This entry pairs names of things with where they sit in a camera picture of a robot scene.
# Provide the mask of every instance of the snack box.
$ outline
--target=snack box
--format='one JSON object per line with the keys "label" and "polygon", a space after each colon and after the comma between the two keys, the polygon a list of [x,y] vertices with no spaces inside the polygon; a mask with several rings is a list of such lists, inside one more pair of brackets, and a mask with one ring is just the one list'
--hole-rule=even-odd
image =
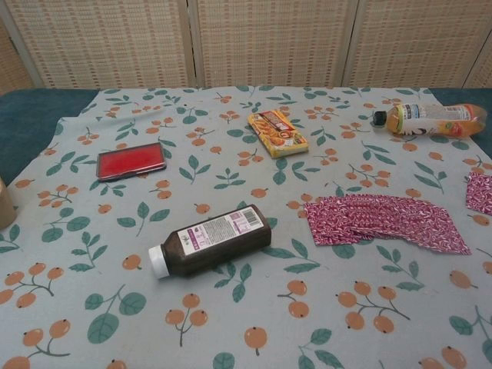
{"label": "snack box", "polygon": [[248,123],[272,158],[304,152],[309,148],[308,140],[279,110],[251,114]]}

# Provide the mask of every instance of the black bottle cap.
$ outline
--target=black bottle cap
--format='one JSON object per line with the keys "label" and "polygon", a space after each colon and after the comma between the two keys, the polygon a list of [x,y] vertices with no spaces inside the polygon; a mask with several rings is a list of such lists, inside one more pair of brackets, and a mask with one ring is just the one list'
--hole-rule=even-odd
{"label": "black bottle cap", "polygon": [[386,112],[385,111],[375,111],[372,117],[372,126],[375,128],[383,128],[386,124]]}

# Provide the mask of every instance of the floral tablecloth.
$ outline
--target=floral tablecloth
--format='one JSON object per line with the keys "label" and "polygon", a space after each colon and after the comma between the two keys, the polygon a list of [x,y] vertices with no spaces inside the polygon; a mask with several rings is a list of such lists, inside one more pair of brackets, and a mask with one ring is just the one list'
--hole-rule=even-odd
{"label": "floral tablecloth", "polygon": [[[426,88],[110,89],[12,182],[0,233],[4,368],[492,366],[490,218],[465,207],[469,139],[375,132],[375,110],[438,104]],[[272,160],[248,127],[281,109],[310,142]],[[165,171],[99,183],[101,152],[160,142]],[[446,208],[471,256],[399,240],[316,247],[303,203],[391,194]],[[153,275],[147,250],[243,204],[272,243],[194,278]]]}

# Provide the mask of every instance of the orange juice bottle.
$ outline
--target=orange juice bottle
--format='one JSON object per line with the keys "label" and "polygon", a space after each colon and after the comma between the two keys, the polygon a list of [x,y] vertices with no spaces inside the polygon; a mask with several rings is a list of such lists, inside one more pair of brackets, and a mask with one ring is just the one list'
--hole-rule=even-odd
{"label": "orange juice bottle", "polygon": [[467,137],[485,128],[487,112],[480,106],[398,104],[390,111],[376,111],[372,125],[386,126],[399,135],[450,135]]}

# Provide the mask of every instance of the wicker panel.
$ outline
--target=wicker panel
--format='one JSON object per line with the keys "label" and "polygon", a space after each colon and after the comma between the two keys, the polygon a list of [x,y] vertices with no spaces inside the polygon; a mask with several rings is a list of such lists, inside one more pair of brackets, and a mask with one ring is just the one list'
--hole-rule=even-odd
{"label": "wicker panel", "polygon": [[492,33],[478,55],[474,67],[468,76],[466,88],[487,87],[492,88]]}
{"label": "wicker panel", "polygon": [[462,87],[492,0],[361,0],[344,85]]}
{"label": "wicker panel", "polygon": [[194,81],[178,0],[7,4],[48,87],[178,87]]}
{"label": "wicker panel", "polygon": [[0,21],[0,95],[30,87],[32,87],[31,79]]}
{"label": "wicker panel", "polygon": [[356,4],[198,0],[205,85],[339,85]]}

